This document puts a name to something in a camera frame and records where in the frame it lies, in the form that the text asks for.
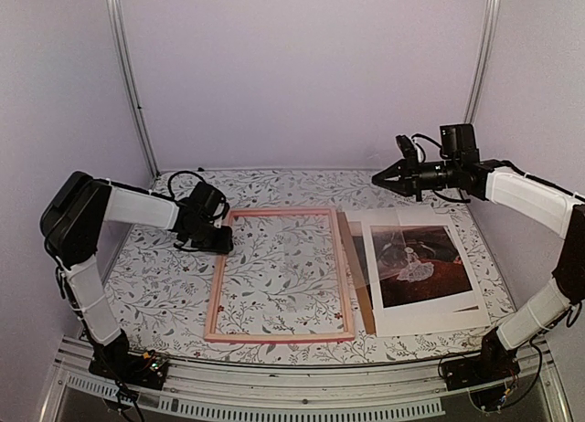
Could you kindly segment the clear acrylic sheet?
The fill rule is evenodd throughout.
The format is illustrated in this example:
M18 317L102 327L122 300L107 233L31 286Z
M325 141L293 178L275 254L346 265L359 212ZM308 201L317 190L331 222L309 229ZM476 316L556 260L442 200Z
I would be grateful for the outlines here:
M382 208L346 211L350 229L362 238L371 284L428 279L434 258L431 236L444 232L445 223L430 208Z

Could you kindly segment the canyon landscape photo print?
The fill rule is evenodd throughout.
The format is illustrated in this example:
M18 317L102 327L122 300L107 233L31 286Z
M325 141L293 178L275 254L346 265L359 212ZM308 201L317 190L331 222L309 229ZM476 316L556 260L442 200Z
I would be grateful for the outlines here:
M369 229L385 309L421 304L452 312L478 306L462 255L446 226Z

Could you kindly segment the pink wooden picture frame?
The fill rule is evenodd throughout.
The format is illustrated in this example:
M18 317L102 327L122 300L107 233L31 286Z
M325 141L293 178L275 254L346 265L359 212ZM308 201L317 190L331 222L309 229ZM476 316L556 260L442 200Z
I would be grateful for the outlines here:
M332 206L241 208L225 221L234 248L218 257L209 343L330 343L355 337L351 290Z

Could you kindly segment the white mat board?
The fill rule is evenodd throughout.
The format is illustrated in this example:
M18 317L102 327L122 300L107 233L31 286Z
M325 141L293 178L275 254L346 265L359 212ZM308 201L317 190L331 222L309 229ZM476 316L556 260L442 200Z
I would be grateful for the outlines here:
M434 210L429 206L426 207L430 208L434 214L439 216L445 223L445 226L448 228L453 242L462 255L463 264L467 270L467 274L471 279L478 306L470 310L452 312L434 311L431 308L424 307L421 304L385 309L382 306L379 284L371 284L368 279L367 263L363 254L362 238L355 235L355 233L351 231L359 263L366 281L367 294L371 300L376 325L376 335L378 337L403 336L435 332L455 332L471 328L485 327L490 323L490 318L484 302L483 294L479 287L478 279L474 274L473 266L467 257L462 240L458 235L452 219L447 215L440 215L435 213Z

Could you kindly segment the brown fibreboard backing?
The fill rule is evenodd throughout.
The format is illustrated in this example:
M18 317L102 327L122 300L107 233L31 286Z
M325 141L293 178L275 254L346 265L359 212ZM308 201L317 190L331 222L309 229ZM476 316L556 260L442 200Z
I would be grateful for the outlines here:
M344 212L337 212L336 216L340 230L340 237L346 252L347 264L350 268L353 285L356 291L362 322L364 324L366 334L375 335L376 325L371 300L367 294L367 285L359 263L351 229Z

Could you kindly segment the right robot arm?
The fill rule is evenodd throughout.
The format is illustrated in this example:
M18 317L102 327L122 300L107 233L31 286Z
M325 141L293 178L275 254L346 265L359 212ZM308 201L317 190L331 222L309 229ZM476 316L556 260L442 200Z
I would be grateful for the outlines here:
M481 221L488 239L511 234L506 250L492 243L507 272L520 271L513 294L524 305L484 339L473 361L479 381L491 382L508 365L510 352L584 301L584 196L524 173L509 161L449 160L421 164L400 160L373 176L374 185L421 198L425 190L458 188L496 205Z

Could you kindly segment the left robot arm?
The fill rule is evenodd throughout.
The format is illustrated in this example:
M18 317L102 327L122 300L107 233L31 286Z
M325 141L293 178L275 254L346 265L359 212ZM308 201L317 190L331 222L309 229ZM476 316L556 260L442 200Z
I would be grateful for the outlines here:
M155 227L174 233L179 249L226 255L233 249L232 230L222 223L228 212L226 196L204 178L188 196L176 199L76 171L53 197L39 222L44 248L57 264L63 295L89 341L106 347L99 360L115 379L129 379L136 362L121 348L128 339L113 315L98 269L103 223Z

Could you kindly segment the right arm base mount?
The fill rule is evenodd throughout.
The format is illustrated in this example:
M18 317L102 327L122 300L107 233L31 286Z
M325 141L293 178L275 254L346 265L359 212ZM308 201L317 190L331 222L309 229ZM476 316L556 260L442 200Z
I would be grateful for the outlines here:
M478 353L448 353L438 363L438 375L449 391L513 378L519 373L515 357L491 363Z

